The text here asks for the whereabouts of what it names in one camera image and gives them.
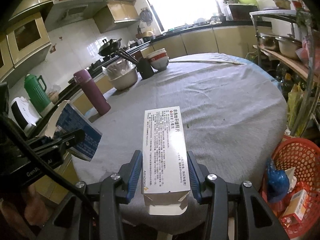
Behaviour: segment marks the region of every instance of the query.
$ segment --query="kitchen counter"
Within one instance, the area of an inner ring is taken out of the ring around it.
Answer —
[[[184,30],[180,30],[178,32],[167,32],[164,33],[162,35],[157,36],[155,39],[153,39],[152,41],[148,41],[140,46],[136,46],[134,48],[131,48],[129,50],[127,50],[127,52],[129,54],[134,54],[135,52],[145,49],[149,46],[151,46],[152,44],[155,44],[157,41],[161,41],[173,36],[177,36],[183,33],[188,33],[188,32],[194,32],[194,31],[199,31],[199,30],[205,30],[205,29],[216,29],[216,28],[221,28],[223,29],[223,27],[237,27],[237,26],[252,26],[252,21],[226,21],[222,24],[217,24],[217,25],[203,25],[203,26],[198,26],[198,27],[193,27],[193,28],[188,28],[188,29],[184,29]],[[267,22],[267,21],[259,21],[258,22],[258,26],[264,26],[264,27],[272,27],[271,22]],[[91,71],[91,76],[93,79],[95,79],[95,82],[97,81],[97,79],[99,79],[99,77],[102,77],[102,67],[106,67],[108,65],[110,65],[111,63],[115,62],[116,60],[118,60],[119,57],[116,56],[106,62],[102,62],[101,65],[98,65],[93,71]],[[63,101],[63,100],[69,100],[70,98],[74,97],[74,95],[76,95],[76,93],[78,91],[81,90],[81,87],[76,84],[75,82],[70,84],[69,86],[67,86],[60,94],[59,94],[59,100],[58,102],[54,105],[54,107],[51,109],[51,111],[45,116],[43,117],[38,123],[37,123],[37,127],[30,133],[30,135],[28,136],[29,138],[33,138],[34,136],[37,136],[38,134],[41,133],[41,131],[44,129],[44,127],[47,125],[50,117],[52,116],[52,114],[54,113],[54,111],[57,109],[58,105]]]
[[[270,28],[272,27],[271,22],[267,22],[267,21],[258,21],[257,24],[258,24],[258,26],[261,26],[261,27],[270,27]],[[151,43],[161,41],[161,40],[167,39],[169,37],[173,37],[173,36],[180,35],[183,33],[194,32],[194,31],[210,29],[210,28],[234,27],[234,26],[253,26],[253,23],[252,23],[252,21],[225,21],[221,24],[216,24],[216,25],[207,24],[207,25],[203,25],[203,26],[180,30],[178,32],[174,32],[174,30],[171,30],[171,31],[168,31],[162,35],[157,36],[154,40],[151,40]]]

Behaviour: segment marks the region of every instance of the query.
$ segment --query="green thermos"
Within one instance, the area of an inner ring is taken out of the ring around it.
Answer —
[[[42,81],[44,89],[40,85],[39,80]],[[45,84],[42,76],[37,78],[35,75],[27,74],[24,79],[24,89],[28,93],[31,103],[42,117],[44,117],[53,108],[53,103],[45,93],[47,85]]]

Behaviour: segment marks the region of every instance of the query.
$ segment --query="small box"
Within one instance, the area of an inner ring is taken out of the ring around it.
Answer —
[[[180,215],[190,191],[180,108],[145,111],[142,194],[150,215]]]
[[[290,204],[283,213],[281,220],[287,226],[301,223],[306,212],[309,196],[306,190],[302,189],[294,194]]]

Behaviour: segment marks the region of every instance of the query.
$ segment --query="round table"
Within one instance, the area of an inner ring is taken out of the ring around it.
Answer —
[[[282,139],[286,102],[271,76],[250,61],[219,53],[196,54],[175,60],[220,60],[230,63],[177,62],[165,71],[141,80],[130,89],[111,89],[105,98],[111,110],[86,116],[103,135],[91,162],[73,156],[79,179],[102,181],[128,163],[142,149],[145,110],[180,106],[187,150],[227,182],[250,180],[258,189],[266,159]],[[180,216],[152,216],[146,212],[138,182],[135,197],[121,205],[123,219],[159,231],[179,234],[205,220],[206,205],[188,195],[188,208]]]

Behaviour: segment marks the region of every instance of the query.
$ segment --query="range hood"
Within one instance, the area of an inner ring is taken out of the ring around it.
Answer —
[[[70,23],[92,18],[109,0],[54,0],[45,19],[46,30],[52,31]]]

